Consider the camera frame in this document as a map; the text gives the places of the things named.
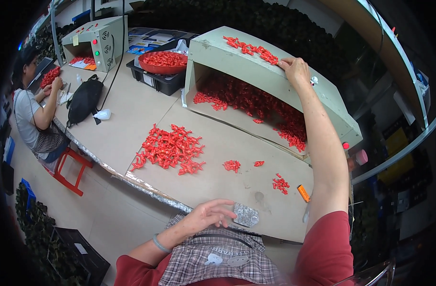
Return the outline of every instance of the plaid apron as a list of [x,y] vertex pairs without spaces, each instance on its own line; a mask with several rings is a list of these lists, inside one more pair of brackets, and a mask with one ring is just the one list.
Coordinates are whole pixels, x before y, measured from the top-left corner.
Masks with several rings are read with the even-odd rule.
[[[176,215],[166,229],[184,217]],[[265,249],[260,236],[210,226],[172,250],[158,286],[184,286],[219,277],[286,285],[277,267],[264,254]]]

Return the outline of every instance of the white squeeze bottle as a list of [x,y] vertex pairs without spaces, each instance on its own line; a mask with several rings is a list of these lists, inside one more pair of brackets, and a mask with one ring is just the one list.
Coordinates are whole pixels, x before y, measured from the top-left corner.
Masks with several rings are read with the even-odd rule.
[[81,83],[83,83],[83,79],[81,78],[80,74],[77,74],[77,82],[78,82],[78,86],[80,86]]

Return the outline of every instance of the woman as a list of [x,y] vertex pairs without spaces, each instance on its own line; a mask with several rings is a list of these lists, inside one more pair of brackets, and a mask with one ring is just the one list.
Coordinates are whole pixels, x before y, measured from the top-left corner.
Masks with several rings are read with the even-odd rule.
[[[35,78],[38,50],[34,47],[22,49],[13,69],[13,105],[16,126],[21,139],[36,157],[46,163],[54,162],[66,149],[70,140],[52,123],[56,110],[57,93],[62,80],[56,77],[37,95],[27,89]],[[50,95],[45,107],[40,102]]]
[[278,66],[301,100],[313,168],[307,234],[294,272],[285,277],[277,270],[264,254],[261,237],[227,229],[225,216],[237,216],[222,205],[234,202],[214,199],[187,216],[176,216],[159,235],[119,257],[116,286],[329,286],[353,275],[345,153],[310,84],[308,65],[301,58],[287,58]]

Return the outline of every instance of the apron print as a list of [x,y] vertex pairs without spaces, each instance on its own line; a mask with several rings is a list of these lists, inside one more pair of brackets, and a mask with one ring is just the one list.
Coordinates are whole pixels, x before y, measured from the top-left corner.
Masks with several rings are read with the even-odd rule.
[[[228,267],[242,266],[248,261],[249,261],[248,256],[235,256],[227,261],[226,266]],[[219,266],[221,263],[222,263],[222,258],[220,256],[210,253],[208,255],[208,260],[204,263],[204,265],[213,264],[215,266]]]

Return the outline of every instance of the floor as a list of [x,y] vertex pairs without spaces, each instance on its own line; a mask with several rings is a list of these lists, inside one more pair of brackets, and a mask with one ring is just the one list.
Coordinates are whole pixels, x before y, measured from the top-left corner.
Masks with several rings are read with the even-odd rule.
[[[21,178],[27,180],[37,200],[48,207],[48,215],[56,220],[56,226],[78,229],[111,264],[103,281],[106,285],[114,284],[118,257],[151,239],[154,233],[161,232],[170,218],[178,213],[124,182],[111,178],[110,173],[97,164],[92,169],[85,169],[79,185],[84,195],[79,197],[44,170],[23,144],[16,127],[11,136],[15,141],[11,160],[15,170],[15,188]],[[80,168],[80,164],[68,158],[61,174],[73,183]],[[15,194],[7,197],[7,203],[12,210],[15,209]],[[291,272],[300,245],[280,243],[272,237],[264,237],[264,241],[266,255],[281,271]]]

